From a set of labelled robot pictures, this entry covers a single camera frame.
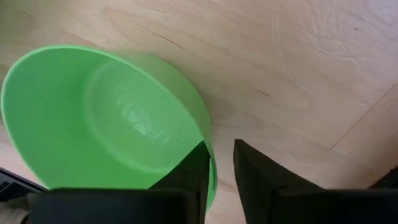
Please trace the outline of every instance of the wooden floor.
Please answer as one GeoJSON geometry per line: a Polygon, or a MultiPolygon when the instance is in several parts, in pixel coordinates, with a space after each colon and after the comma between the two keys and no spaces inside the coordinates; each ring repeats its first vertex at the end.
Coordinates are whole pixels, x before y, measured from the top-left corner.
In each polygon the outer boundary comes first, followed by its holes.
{"type": "MultiPolygon", "coordinates": [[[[0,77],[61,43],[152,52],[195,84],[219,172],[207,223],[244,223],[234,138],[325,188],[398,165],[398,1],[0,0],[0,77]]],[[[0,133],[0,166],[34,178],[0,133]]]]}

